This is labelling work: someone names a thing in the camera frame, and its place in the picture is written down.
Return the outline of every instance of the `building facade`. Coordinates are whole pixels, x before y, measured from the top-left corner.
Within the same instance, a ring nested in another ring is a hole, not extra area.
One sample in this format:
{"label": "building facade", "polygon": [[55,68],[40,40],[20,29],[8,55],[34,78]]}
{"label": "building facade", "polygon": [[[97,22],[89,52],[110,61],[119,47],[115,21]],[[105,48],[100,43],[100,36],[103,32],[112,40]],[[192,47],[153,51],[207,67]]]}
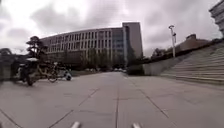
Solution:
{"label": "building facade", "polygon": [[221,0],[209,11],[212,17],[215,19],[215,23],[219,26],[219,30],[224,35],[224,0]]}
{"label": "building facade", "polygon": [[72,65],[122,65],[141,57],[142,39],[140,23],[123,23],[122,27],[82,30],[41,39],[48,47],[51,61]]}

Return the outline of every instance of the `pedestrian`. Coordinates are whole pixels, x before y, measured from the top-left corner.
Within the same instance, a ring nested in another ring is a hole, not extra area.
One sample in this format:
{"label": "pedestrian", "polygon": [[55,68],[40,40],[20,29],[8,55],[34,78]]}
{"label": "pedestrian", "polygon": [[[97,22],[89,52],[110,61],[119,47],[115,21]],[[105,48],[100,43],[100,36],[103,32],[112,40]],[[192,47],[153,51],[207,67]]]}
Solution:
{"label": "pedestrian", "polygon": [[19,69],[19,60],[18,58],[15,58],[14,61],[11,64],[11,80],[14,78],[14,76],[18,73]]}

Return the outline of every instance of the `wall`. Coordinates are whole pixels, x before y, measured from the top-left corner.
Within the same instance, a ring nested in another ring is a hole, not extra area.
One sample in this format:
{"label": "wall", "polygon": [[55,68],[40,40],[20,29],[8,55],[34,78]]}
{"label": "wall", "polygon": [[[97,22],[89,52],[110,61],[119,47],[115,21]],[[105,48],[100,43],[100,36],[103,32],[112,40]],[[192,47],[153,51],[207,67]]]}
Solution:
{"label": "wall", "polygon": [[188,56],[189,56],[189,54],[179,56],[176,58],[162,60],[162,61],[155,62],[155,63],[143,64],[144,73],[145,73],[145,75],[149,75],[149,76],[157,76],[160,73],[162,73],[163,71],[173,67],[174,65],[176,65],[183,59],[187,58]]}

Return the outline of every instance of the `pole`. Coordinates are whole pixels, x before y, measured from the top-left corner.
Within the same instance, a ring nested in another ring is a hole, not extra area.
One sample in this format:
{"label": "pole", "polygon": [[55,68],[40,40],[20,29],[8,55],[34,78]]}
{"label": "pole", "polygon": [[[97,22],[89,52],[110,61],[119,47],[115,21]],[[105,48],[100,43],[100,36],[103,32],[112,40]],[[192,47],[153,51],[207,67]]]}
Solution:
{"label": "pole", "polygon": [[173,32],[173,25],[169,26],[169,29],[171,30],[171,37],[172,37],[172,45],[173,45],[173,58],[176,57],[176,51],[175,51],[175,40],[174,40],[174,32]]}

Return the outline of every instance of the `roof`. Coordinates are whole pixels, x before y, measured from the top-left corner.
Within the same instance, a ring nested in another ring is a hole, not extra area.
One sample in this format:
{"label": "roof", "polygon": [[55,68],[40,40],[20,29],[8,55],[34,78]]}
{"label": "roof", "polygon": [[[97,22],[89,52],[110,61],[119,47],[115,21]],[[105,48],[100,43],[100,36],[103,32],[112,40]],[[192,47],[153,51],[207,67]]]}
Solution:
{"label": "roof", "polygon": [[222,4],[224,2],[224,0],[219,1],[216,5],[214,5],[209,11],[211,12],[213,9],[215,9],[216,7],[218,7],[220,4]]}
{"label": "roof", "polygon": [[93,29],[86,29],[86,30],[79,30],[79,31],[65,32],[65,33],[60,33],[60,34],[55,34],[55,35],[51,35],[51,36],[47,36],[47,37],[43,37],[43,38],[41,38],[41,40],[43,40],[43,39],[47,39],[47,38],[50,38],[50,37],[55,37],[55,36],[60,36],[60,35],[71,34],[71,33],[88,32],[88,31],[94,31],[94,30],[118,29],[118,28],[122,28],[122,27],[95,28],[95,29],[93,28]]}

